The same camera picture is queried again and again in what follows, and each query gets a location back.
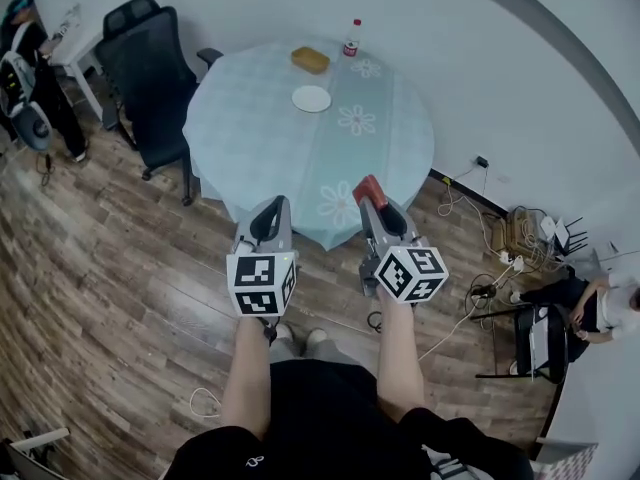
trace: round table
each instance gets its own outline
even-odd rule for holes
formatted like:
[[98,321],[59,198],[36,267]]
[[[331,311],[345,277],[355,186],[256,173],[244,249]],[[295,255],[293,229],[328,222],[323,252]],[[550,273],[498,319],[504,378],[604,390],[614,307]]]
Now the round table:
[[[291,62],[310,46],[331,59],[312,75]],[[292,93],[318,85],[332,97],[320,113]],[[238,222],[267,198],[291,202],[294,230],[331,249],[361,228],[351,195],[368,175],[405,208],[433,161],[433,129],[415,89],[365,51],[331,40],[277,42],[218,59],[191,103],[184,136],[202,196],[221,199]]]

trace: baseboard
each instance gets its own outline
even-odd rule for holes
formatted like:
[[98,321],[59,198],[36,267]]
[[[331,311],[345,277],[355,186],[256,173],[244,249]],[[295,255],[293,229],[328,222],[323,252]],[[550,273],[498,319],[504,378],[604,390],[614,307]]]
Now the baseboard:
[[[439,180],[439,181],[442,181],[443,183],[444,183],[444,181],[443,181],[444,178],[448,178],[448,176],[445,176],[444,174],[442,174],[441,172],[436,171],[435,169],[431,169],[431,171],[429,172],[429,177],[433,178],[433,179],[436,179],[436,180]],[[480,204],[486,206],[487,208],[489,208],[490,210],[495,212],[497,215],[499,215],[503,219],[506,218],[508,213],[509,213],[507,210],[505,210],[504,208],[498,206],[493,201],[489,201],[486,197],[481,196],[477,192],[474,192],[470,188],[465,187],[464,185],[462,185],[461,183],[458,183],[455,180],[451,181],[451,188],[454,188],[455,190],[457,190],[461,194],[467,196],[469,199],[472,199],[472,200],[476,201],[477,203],[480,203]]]
[[[556,411],[558,410],[558,404],[560,403],[560,396],[562,395],[562,389],[564,388],[564,381],[556,386],[556,392],[553,395],[553,400],[551,401],[551,407],[549,407],[549,414],[547,414],[547,418],[544,420],[544,426],[540,431],[540,437],[547,437],[549,433],[549,429],[551,428],[551,423],[553,423],[553,418],[556,415]],[[529,458],[531,460],[536,460],[540,451],[542,450],[542,446],[540,443],[536,442],[529,450]]]

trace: black office chair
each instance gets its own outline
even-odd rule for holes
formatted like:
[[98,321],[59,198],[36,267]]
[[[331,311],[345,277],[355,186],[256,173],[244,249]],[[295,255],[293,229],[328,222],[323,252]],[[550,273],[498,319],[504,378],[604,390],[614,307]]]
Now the black office chair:
[[[153,170],[182,160],[182,204],[189,206],[191,156],[182,128],[198,84],[182,55],[176,10],[155,0],[131,0],[107,14],[103,28],[96,57],[120,94],[133,140],[113,102],[103,110],[103,125],[140,151],[147,166],[143,180],[148,181]],[[208,67],[221,56],[212,48],[198,52]]]
[[[553,384],[562,384],[564,382],[569,367],[567,343],[568,320],[561,308],[554,305],[545,307],[547,307],[545,317],[540,316],[541,308],[532,304],[525,304],[506,311],[496,311],[494,313],[485,313],[471,317],[471,320],[483,320],[485,318],[512,315],[516,342],[517,374],[498,374],[497,360],[494,360],[495,372],[489,375],[478,374],[476,375],[476,379],[531,378],[533,374],[533,377],[544,377]],[[541,365],[531,372],[530,331],[532,326],[540,321],[541,318],[548,319],[547,343],[538,343],[537,346],[546,345],[548,361],[545,365]]]

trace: red object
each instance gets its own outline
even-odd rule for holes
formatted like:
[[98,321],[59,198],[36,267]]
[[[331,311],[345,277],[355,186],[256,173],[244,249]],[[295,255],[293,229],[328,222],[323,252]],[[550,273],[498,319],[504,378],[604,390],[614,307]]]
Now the red object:
[[362,20],[353,20],[351,32],[349,32],[349,37],[342,48],[342,53],[347,57],[355,57],[356,53],[358,53],[358,45],[360,44],[360,25],[362,25]]
[[373,174],[365,176],[362,181],[358,183],[358,186],[353,189],[353,198],[356,200],[358,206],[360,206],[360,201],[362,201],[363,197],[371,199],[371,203],[378,211],[389,204],[387,196],[384,195],[380,183],[378,183],[378,180]]

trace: white shoe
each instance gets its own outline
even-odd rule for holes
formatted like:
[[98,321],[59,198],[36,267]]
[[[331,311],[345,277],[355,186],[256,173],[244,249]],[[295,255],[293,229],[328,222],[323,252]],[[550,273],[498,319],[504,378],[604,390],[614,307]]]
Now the white shoe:
[[511,302],[511,304],[522,304],[522,299],[520,298],[520,295],[522,295],[522,293],[518,291],[511,292],[511,296],[509,297],[509,302]]
[[293,331],[291,330],[291,327],[289,327],[287,324],[276,325],[276,339],[293,341]]
[[306,349],[310,350],[314,348],[318,343],[323,342],[324,340],[329,339],[329,335],[327,331],[324,329],[314,329],[309,333],[309,337],[307,338],[307,346]]
[[[530,373],[531,368],[527,370],[527,375],[529,375]],[[520,373],[518,372],[518,361],[514,361],[513,363],[511,363],[511,366],[509,366],[509,375],[520,375]]]

